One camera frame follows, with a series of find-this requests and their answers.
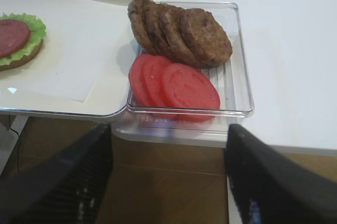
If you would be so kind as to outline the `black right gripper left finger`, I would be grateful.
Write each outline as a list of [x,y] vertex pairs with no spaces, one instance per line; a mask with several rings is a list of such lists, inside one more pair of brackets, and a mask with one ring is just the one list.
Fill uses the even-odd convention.
[[96,223],[113,169],[100,124],[41,164],[1,180],[1,223]]

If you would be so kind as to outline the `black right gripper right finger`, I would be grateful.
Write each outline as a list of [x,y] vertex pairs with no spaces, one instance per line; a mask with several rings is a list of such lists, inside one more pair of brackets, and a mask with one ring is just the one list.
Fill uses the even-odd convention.
[[225,168],[242,223],[336,223],[336,182],[294,163],[239,124],[229,126]]

